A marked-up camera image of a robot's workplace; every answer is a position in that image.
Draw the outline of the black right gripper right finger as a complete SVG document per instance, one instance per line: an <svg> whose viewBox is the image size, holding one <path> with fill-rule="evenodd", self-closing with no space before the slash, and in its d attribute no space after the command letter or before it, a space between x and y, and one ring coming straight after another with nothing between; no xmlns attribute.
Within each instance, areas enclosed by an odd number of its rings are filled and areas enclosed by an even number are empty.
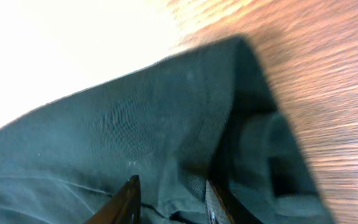
<svg viewBox="0 0 358 224"><path fill-rule="evenodd" d="M210 224L262 224L230 191L211 180L206 181L206 207Z"/></svg>

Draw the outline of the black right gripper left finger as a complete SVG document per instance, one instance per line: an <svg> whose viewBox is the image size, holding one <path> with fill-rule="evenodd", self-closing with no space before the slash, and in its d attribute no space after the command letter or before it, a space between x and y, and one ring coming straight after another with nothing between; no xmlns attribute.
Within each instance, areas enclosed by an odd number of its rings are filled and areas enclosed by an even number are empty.
<svg viewBox="0 0 358 224"><path fill-rule="evenodd" d="M139 224L141 189L138 175L133 175L105 204L84 224Z"/></svg>

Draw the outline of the black t-shirt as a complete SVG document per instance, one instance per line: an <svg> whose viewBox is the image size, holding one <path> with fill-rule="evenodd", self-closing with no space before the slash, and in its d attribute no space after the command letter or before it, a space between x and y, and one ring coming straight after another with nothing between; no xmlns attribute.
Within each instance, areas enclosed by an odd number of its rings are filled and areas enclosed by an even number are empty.
<svg viewBox="0 0 358 224"><path fill-rule="evenodd" d="M259 61L234 36L0 129L0 223L83 223L138 175L142 223L208 223L210 185L242 223L332 223Z"/></svg>

